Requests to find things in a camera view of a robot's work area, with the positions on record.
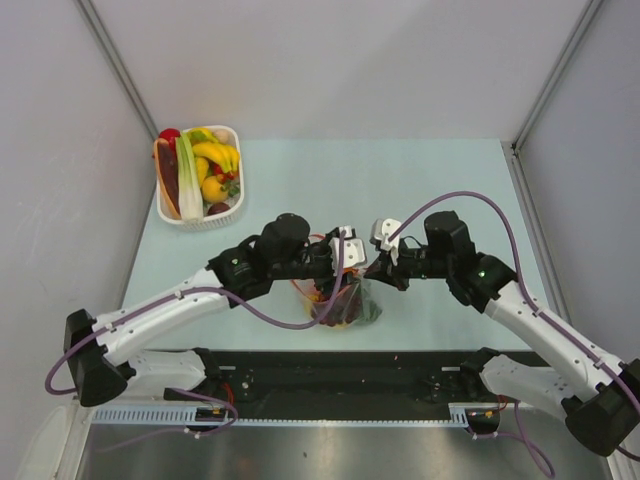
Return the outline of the clear orange zip bag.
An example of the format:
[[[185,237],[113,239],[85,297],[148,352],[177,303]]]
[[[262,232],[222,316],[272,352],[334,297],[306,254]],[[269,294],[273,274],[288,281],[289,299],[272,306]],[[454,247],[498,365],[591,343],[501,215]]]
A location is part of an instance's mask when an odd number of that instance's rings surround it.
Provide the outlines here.
[[[341,288],[332,308],[320,321],[320,316],[330,301],[333,291],[331,282],[319,283],[312,279],[291,280],[304,313],[310,321],[333,329],[346,329],[355,325],[375,322],[382,313],[364,278],[363,267],[345,268]]]

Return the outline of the dark grape bunch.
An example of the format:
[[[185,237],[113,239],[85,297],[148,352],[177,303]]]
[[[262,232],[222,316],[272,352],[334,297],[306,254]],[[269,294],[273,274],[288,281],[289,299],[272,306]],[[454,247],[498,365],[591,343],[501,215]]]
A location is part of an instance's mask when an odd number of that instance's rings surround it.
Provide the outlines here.
[[[344,287],[339,292],[331,310],[320,320],[319,324],[328,327],[344,327],[355,323],[359,287],[359,284]],[[329,298],[316,292],[310,296],[310,301],[309,314],[312,319],[316,319],[325,310]]]

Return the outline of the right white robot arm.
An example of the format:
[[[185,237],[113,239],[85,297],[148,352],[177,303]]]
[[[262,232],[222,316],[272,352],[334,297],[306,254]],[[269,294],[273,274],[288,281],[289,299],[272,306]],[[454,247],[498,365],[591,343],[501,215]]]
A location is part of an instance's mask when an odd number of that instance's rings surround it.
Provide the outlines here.
[[[483,349],[463,367],[463,393],[473,401],[493,393],[522,400],[563,421],[591,452],[614,453],[639,425],[639,362],[623,361],[536,305],[511,267],[476,250],[455,212],[428,216],[427,242],[416,248],[399,237],[400,227],[393,219],[374,223],[378,257],[366,278],[400,291],[412,279],[442,279],[462,305],[510,330],[547,364],[528,367]]]

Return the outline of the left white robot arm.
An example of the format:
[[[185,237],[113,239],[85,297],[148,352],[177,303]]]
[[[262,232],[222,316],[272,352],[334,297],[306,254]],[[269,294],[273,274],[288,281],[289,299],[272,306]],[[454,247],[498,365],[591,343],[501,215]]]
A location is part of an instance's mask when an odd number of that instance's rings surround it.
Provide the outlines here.
[[[123,394],[140,373],[134,355],[160,336],[208,313],[242,307],[260,320],[286,330],[305,330],[314,321],[290,323],[257,310],[251,300],[267,295],[280,280],[330,280],[335,300],[341,287],[350,228],[337,227],[310,241],[301,216],[284,213],[237,246],[210,259],[176,287],[121,312],[91,316],[81,309],[67,317],[63,363],[84,407],[105,404]]]

